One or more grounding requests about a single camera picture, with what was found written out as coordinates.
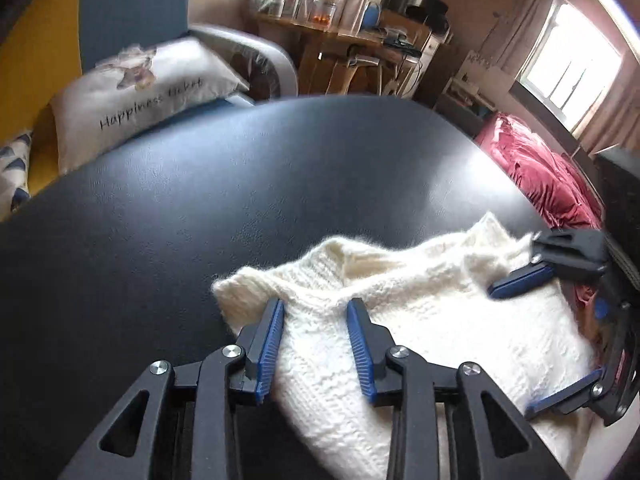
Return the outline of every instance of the white knit sweater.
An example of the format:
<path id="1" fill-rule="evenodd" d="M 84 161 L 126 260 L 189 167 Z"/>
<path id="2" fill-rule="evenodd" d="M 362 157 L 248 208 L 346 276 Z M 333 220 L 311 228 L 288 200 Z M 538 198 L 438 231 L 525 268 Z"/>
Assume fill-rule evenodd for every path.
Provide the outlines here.
<path id="1" fill-rule="evenodd" d="M 275 399 L 336 478 L 380 480 L 390 412 L 372 408 L 360 392 L 347 302 L 362 298 L 373 322 L 429 362 L 453 368 L 478 362 L 523 412 L 533 399 L 586 375 L 593 358 L 557 282 L 512 300 L 487 297 L 488 284 L 527 263 L 529 245 L 529 236 L 513 240 L 487 214 L 468 232 L 404 251 L 329 238 L 298 261 L 268 270 L 243 267 L 212 290 L 236 333 L 259 319 L 268 298 L 286 302 Z M 589 424 L 583 412 L 533 426 L 572 474 Z M 440 453 L 442 464 L 446 446 Z M 442 478 L 449 477 L 446 464 Z"/>

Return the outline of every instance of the metal screw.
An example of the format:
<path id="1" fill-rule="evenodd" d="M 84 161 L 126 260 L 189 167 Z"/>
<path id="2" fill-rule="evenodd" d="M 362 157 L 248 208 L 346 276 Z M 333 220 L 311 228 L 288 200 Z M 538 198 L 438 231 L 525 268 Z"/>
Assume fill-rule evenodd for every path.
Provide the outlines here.
<path id="1" fill-rule="evenodd" d="M 482 368 L 476 363 L 464 363 L 462 365 L 462 371 L 465 375 L 478 375 Z"/>
<path id="2" fill-rule="evenodd" d="M 389 349 L 389 353 L 398 359 L 402 359 L 403 357 L 407 357 L 409 355 L 409 349 L 406 346 L 398 345 L 392 346 Z"/>
<path id="3" fill-rule="evenodd" d="M 593 395 L 594 397 L 599 397 L 602 395 L 602 391 L 604 390 L 604 386 L 602 386 L 602 384 L 600 383 L 595 383 L 592 387 L 591 387 L 591 395 Z"/>
<path id="4" fill-rule="evenodd" d="M 149 371 L 153 375 L 162 375 L 169 369 L 169 363 L 167 361 L 155 361 L 151 363 Z"/>
<path id="5" fill-rule="evenodd" d="M 230 359 L 238 357 L 241 353 L 242 349 L 238 345 L 227 345 L 222 349 L 222 355 Z"/>

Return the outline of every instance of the dark table surface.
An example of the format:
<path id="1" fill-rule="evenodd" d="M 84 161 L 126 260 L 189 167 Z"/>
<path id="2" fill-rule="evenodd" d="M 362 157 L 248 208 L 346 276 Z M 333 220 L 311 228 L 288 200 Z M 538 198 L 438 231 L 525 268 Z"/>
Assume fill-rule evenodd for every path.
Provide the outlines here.
<path id="1" fill-rule="evenodd" d="M 349 96 L 188 114 L 0 224 L 0 468 L 53 478 L 151 362 L 232 340 L 209 287 L 325 236 L 405 248 L 486 211 L 544 227 L 471 140 L 413 102 Z M 328 478 L 276 407 L 239 413 L 251 478 Z"/>

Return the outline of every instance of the patterned pillow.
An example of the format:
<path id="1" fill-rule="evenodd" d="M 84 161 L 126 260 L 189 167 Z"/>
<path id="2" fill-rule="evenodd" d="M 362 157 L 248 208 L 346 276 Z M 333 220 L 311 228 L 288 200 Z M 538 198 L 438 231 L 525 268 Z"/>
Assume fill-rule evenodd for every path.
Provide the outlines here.
<path id="1" fill-rule="evenodd" d="M 51 100 L 64 174 L 178 112 L 248 86 L 197 38 L 101 61 Z"/>
<path id="2" fill-rule="evenodd" d="M 0 147 L 0 219 L 30 198 L 27 188 L 30 150 L 31 131 L 24 131 Z"/>

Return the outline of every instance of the red velvet fabric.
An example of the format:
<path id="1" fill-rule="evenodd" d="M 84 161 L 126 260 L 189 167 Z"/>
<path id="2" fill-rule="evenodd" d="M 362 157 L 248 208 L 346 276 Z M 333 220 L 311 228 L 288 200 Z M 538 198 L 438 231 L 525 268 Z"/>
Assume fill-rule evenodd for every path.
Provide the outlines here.
<path id="1" fill-rule="evenodd" d="M 600 229 L 602 208 L 584 177 L 524 121 L 495 114 L 476 143 L 511 177 L 549 227 Z M 589 310 L 593 290 L 577 286 L 575 293 L 578 307 Z"/>

